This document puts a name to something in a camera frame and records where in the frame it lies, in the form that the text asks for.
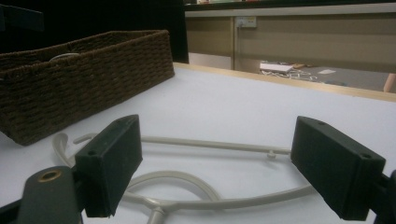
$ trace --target dark background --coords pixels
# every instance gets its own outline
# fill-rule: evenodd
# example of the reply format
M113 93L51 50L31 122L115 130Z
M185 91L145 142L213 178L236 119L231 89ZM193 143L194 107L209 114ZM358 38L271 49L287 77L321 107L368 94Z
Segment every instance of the dark background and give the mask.
M41 49L116 30L157 30L170 33L175 62L187 63L183 0L2 0L44 14L44 32L6 26L0 32L0 53Z

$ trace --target white table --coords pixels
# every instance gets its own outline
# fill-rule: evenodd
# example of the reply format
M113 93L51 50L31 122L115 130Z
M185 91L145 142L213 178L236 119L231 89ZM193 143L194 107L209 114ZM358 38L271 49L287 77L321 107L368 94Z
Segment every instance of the white table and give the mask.
M385 157L384 174L389 175L396 169L395 102L394 95L384 92L176 64L175 77L62 132L75 139L101 132L114 119L138 114L142 135L290 147L297 116L306 116L331 124ZM21 197L30 175L62 165L52 151L52 137L21 147L0 133L0 206ZM78 147L69 144L70 149ZM261 153L145 143L143 157L134 176L160 170L187 172L209 183L222 198L253 197L306 184L287 156L270 160ZM134 192L162 199L206 198L198 188L179 180L158 179L151 184L137 186ZM115 217L84 221L146 223L149 214L143 205L121 202ZM370 213L367 223L373 223L374 218ZM165 220L244 222L345 223L317 193L243 209L180 210Z

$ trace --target electrical outlet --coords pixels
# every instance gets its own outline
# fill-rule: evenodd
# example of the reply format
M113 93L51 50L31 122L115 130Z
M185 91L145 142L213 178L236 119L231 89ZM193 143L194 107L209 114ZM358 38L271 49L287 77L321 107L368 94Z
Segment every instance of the electrical outlet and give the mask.
M257 27L256 17L235 17L235 23L237 27Z

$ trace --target brown woven basket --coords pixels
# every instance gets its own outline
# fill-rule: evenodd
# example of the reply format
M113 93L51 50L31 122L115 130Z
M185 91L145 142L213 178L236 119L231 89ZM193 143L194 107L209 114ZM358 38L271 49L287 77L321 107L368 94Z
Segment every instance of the brown woven basket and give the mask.
M65 53L78 55L50 61ZM108 32L0 54L0 131L30 145L174 74L167 31Z

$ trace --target wooden counter edge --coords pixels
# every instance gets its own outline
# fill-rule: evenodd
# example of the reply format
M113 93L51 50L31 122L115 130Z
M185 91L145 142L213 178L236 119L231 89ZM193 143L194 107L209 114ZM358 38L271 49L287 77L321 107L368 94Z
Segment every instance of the wooden counter edge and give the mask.
M363 97L363 98L369 98L369 99L375 99L381 101L396 102L396 94L389 92L369 91L364 89L335 86L324 83L287 79L283 77L268 77L259 74L239 72L239 71L227 70L227 69L219 69L213 67L205 67L195 64L174 63L174 67L191 69L191 70L202 71L207 73L215 73L230 77L242 77L242 78L254 79L259 81L272 82L272 83L289 85L298 88L306 88L316 91L327 91L327 92L339 93L339 94L350 95L355 97Z

